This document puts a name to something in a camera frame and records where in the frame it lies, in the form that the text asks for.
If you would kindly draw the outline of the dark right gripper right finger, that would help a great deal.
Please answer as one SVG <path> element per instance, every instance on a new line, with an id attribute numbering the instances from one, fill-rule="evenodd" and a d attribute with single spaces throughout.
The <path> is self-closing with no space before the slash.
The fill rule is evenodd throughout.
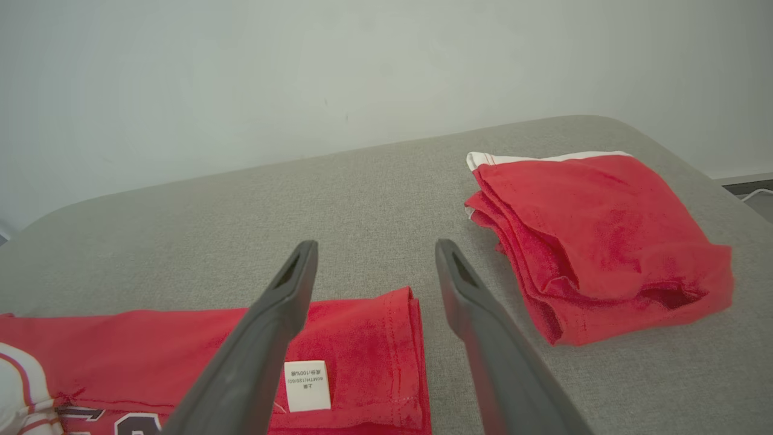
<path id="1" fill-rule="evenodd" d="M 461 248 L 439 239 L 434 258 L 447 323 L 466 347 L 486 435 L 594 435 Z"/>

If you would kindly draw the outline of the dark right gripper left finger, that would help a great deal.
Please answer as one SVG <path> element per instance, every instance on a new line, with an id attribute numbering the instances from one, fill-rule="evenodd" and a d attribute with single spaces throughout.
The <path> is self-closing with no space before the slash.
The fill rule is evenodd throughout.
<path id="1" fill-rule="evenodd" d="M 290 253 L 186 393 L 160 435 L 267 435 L 288 344 L 303 330 L 318 243 Z"/>

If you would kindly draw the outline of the red white basketball jersey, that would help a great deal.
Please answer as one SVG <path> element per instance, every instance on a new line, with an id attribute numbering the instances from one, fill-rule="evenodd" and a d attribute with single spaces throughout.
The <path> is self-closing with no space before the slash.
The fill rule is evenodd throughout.
<path id="1" fill-rule="evenodd" d="M 0 314 L 0 435 L 158 435 L 244 314 Z M 411 289 L 311 303 L 268 435 L 432 435 Z"/>

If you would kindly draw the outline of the red basketball shorts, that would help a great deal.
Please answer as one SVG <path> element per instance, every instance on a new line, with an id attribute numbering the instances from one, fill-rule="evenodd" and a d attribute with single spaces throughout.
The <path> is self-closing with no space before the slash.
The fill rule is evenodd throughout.
<path id="1" fill-rule="evenodd" d="M 536 330 L 586 345 L 729 308 L 731 248 L 626 152 L 533 159 L 469 152 L 467 215 L 492 230 Z"/>

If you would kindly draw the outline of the white wall baseboard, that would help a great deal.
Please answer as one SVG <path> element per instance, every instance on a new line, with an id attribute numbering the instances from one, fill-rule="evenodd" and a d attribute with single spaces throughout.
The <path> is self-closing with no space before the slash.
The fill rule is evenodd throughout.
<path id="1" fill-rule="evenodd" d="M 773 172 L 715 178 L 717 184 L 734 196 L 750 195 L 757 190 L 773 191 Z"/>

